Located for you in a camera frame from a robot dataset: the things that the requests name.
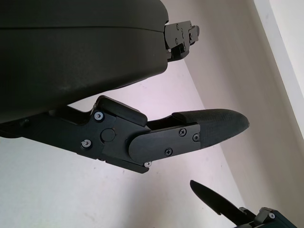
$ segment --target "black plastic part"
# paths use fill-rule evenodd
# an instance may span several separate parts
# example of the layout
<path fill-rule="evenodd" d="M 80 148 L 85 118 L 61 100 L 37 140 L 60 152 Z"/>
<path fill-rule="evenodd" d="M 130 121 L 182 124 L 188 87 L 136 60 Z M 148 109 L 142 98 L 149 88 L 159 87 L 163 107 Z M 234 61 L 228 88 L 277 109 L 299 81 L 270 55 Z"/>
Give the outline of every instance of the black plastic part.
<path fill-rule="evenodd" d="M 185 58 L 189 54 L 190 46 L 199 40 L 200 28 L 192 26 L 191 21 L 169 24 L 165 27 L 166 48 L 168 62 Z"/>
<path fill-rule="evenodd" d="M 201 149 L 230 139 L 249 127 L 249 121 L 244 115 L 226 109 L 180 112 L 172 116 L 185 124 L 200 125 Z"/>
<path fill-rule="evenodd" d="M 240 211 L 236 206 L 213 190 L 193 180 L 191 180 L 190 186 L 195 195 L 197 195 L 201 201 L 206 203 L 218 215 L 224 215 L 237 226 L 252 222 L 245 213 Z"/>
<path fill-rule="evenodd" d="M 143 123 L 146 117 L 124 104 L 114 103 L 114 100 L 102 96 L 92 111 L 87 113 L 64 107 L 2 123 L 0 135 L 25 137 L 135 172 L 147 172 L 149 169 L 143 163 L 133 161 L 128 153 L 130 139 L 149 131 L 145 126 L 136 124 Z M 100 111 L 104 118 L 96 121 L 94 114 Z M 89 141 L 91 146 L 85 147 L 83 141 Z"/>
<path fill-rule="evenodd" d="M 160 0 L 2 0 L 0 28 L 125 27 L 164 31 Z"/>
<path fill-rule="evenodd" d="M 115 114 L 142 127 L 145 127 L 148 122 L 145 114 L 107 96 L 100 96 L 96 102 L 96 107 L 99 110 L 106 110 L 108 113 Z"/>
<path fill-rule="evenodd" d="M 180 130 L 186 129 L 187 133 L 180 137 Z M 193 141 L 193 136 L 200 132 L 198 124 L 165 128 L 141 134 L 133 139 L 129 146 L 130 157 L 139 163 L 151 162 L 167 158 L 166 149 L 170 148 L 176 156 L 200 149 L 200 143 Z"/>
<path fill-rule="evenodd" d="M 111 142 L 115 138 L 115 131 L 111 128 L 103 130 L 100 136 L 101 140 L 104 142 Z"/>
<path fill-rule="evenodd" d="M 0 123 L 141 81 L 167 64 L 162 32 L 0 29 Z"/>

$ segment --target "screw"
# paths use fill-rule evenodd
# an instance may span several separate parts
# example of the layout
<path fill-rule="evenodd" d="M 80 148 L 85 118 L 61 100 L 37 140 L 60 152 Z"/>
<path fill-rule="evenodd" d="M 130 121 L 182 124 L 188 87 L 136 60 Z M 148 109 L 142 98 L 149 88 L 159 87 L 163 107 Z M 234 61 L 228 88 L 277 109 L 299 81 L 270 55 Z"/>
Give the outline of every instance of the screw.
<path fill-rule="evenodd" d="M 199 136 L 200 136 L 199 134 L 195 134 L 195 135 L 193 136 L 193 141 L 198 142 L 198 141 L 200 140 L 200 137 L 199 137 Z"/>
<path fill-rule="evenodd" d="M 145 166 L 146 168 L 149 168 L 151 165 L 152 165 L 152 161 L 146 162 L 146 163 L 144 164 L 144 166 Z"/>
<path fill-rule="evenodd" d="M 81 142 L 81 146 L 84 149 L 89 149 L 91 147 L 91 145 L 92 145 L 92 142 L 91 142 L 91 140 L 88 140 L 88 139 L 85 139 Z"/>
<path fill-rule="evenodd" d="M 184 137 L 187 134 L 187 130 L 185 128 L 181 128 L 179 131 L 179 136 Z"/>
<path fill-rule="evenodd" d="M 29 127 L 30 121 L 28 119 L 25 119 L 25 120 L 22 120 L 19 124 L 21 127 Z"/>
<path fill-rule="evenodd" d="M 168 149 L 165 150 L 165 155 L 167 157 L 170 157 L 172 155 L 172 153 L 173 153 L 173 150 L 171 148 L 168 148 Z"/>
<path fill-rule="evenodd" d="M 274 215 L 274 213 L 269 213 L 268 216 L 271 218 L 271 219 L 274 219 L 276 216 Z"/>
<path fill-rule="evenodd" d="M 96 112 L 94 114 L 94 119 L 97 120 L 97 121 L 100 121 L 104 118 L 104 114 L 102 112 Z"/>

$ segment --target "black metal arm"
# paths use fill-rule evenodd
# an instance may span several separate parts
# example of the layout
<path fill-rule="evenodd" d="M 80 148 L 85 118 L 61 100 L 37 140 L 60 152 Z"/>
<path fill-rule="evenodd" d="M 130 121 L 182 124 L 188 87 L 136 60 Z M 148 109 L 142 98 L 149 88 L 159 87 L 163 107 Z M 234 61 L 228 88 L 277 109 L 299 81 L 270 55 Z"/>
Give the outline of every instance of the black metal arm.
<path fill-rule="evenodd" d="M 139 111 L 106 96 L 92 111 L 69 106 L 0 124 L 2 137 L 25 137 L 139 173 L 152 161 L 217 144 L 248 128 L 230 110 L 173 113 L 147 121 Z"/>

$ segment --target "hex screw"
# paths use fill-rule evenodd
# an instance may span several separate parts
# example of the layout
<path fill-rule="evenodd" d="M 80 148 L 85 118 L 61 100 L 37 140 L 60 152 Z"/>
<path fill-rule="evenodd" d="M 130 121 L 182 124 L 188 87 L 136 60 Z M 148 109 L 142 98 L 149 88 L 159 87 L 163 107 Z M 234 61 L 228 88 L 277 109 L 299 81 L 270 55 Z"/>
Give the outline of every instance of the hex screw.
<path fill-rule="evenodd" d="M 94 114 L 94 119 L 97 121 L 101 121 L 104 118 L 104 114 L 102 112 L 96 112 Z"/>
<path fill-rule="evenodd" d="M 91 145 L 92 145 L 92 142 L 89 139 L 85 139 L 81 142 L 81 147 L 83 149 L 89 149 L 91 147 Z"/>
<path fill-rule="evenodd" d="M 276 216 L 274 215 L 274 213 L 269 213 L 268 216 L 271 218 L 271 219 L 275 219 Z"/>
<path fill-rule="evenodd" d="M 152 161 L 146 162 L 146 163 L 144 164 L 144 166 L 145 166 L 146 168 L 149 168 L 151 165 L 152 165 Z"/>

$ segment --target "metal bracket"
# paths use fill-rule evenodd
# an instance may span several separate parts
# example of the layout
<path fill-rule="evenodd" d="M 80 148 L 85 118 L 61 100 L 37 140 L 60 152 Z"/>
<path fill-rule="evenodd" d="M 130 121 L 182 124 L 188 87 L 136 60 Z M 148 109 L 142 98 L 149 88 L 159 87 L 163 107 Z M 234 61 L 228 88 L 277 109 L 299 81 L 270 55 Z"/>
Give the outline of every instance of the metal bracket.
<path fill-rule="evenodd" d="M 185 58 L 190 46 L 199 40 L 200 28 L 185 21 L 165 26 L 165 41 L 168 62 Z"/>

